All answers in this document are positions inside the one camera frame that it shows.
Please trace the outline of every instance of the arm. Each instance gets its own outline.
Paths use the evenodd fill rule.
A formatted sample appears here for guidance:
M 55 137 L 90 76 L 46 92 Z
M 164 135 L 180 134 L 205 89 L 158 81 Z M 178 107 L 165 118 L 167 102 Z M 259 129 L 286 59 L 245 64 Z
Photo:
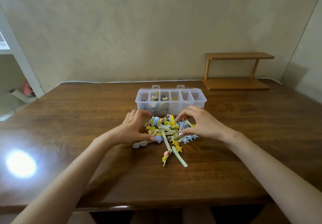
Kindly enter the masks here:
M 247 166 L 292 223 L 322 223 L 322 193 L 266 153 L 242 133 L 230 129 L 196 106 L 183 110 L 177 120 L 195 118 L 195 134 L 224 142 Z
M 139 133 L 141 115 L 147 111 L 133 110 L 123 124 L 94 139 L 12 224 L 67 223 L 96 168 L 109 149 L 120 143 L 156 141 L 149 134 Z

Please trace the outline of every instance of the wooden table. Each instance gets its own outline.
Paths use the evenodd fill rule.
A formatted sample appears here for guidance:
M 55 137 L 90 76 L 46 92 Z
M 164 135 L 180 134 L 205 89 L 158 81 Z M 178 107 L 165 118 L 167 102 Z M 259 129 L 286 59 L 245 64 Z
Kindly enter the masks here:
M 322 105 L 265 80 L 267 91 L 208 91 L 205 109 L 243 132 L 297 174 L 322 190 Z M 53 89 L 0 124 L 0 213 L 18 213 L 90 143 L 122 123 L 136 108 L 139 88 L 155 83 L 66 84 Z M 176 87 L 178 82 L 158 82 Z M 37 162 L 32 177 L 11 175 L 5 160 L 19 149 Z M 79 210 L 141 209 L 189 204 L 250 204 L 271 201 L 243 163 L 222 143 L 198 139 L 162 166 L 164 144 L 110 150 L 95 173 Z

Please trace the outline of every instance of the plastic box compartment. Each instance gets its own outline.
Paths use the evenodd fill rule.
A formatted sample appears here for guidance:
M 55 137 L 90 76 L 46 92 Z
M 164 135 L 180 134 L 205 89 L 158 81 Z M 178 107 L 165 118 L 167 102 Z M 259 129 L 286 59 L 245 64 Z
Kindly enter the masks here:
M 169 100 L 162 101 L 163 95 Z M 156 96 L 157 100 L 153 101 L 152 96 Z M 141 88 L 135 100 L 138 110 L 147 110 L 155 116 L 166 114 L 177 116 L 190 105 L 203 108 L 206 101 L 206 97 L 199 88 L 184 88 L 184 85 L 178 85 L 177 88 L 160 88 L 159 85 Z

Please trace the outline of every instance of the hand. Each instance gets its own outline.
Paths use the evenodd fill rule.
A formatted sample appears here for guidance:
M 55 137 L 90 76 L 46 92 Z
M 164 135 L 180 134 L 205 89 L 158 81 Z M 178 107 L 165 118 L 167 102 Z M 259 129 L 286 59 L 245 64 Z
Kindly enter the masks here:
M 192 116 L 195 119 L 196 126 L 182 130 L 180 135 L 198 135 L 225 142 L 228 138 L 236 134 L 236 131 L 225 126 L 198 106 L 189 106 L 184 109 L 176 120 L 184 121 L 188 116 Z
M 129 112 L 123 123 L 118 127 L 102 134 L 95 140 L 108 141 L 113 145 L 132 144 L 136 141 L 156 141 L 156 138 L 147 133 L 140 133 L 142 116 L 149 116 L 146 110 L 132 110 Z

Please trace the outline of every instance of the yellow star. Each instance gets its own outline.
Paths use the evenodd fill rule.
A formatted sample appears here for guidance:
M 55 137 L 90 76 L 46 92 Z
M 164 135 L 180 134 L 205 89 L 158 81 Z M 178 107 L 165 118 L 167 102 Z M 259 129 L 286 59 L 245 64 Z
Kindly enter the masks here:
M 173 142 L 172 142 L 172 144 L 173 145 L 175 145 L 175 146 L 177 146 L 177 145 L 180 145 L 179 143 L 178 143 L 178 141 L 176 141 L 176 140 L 172 140 Z
M 181 153 L 182 153 L 182 147 L 180 147 L 179 145 L 177 145 L 177 146 L 175 147 L 175 149 L 176 149 L 178 152 L 181 152 Z

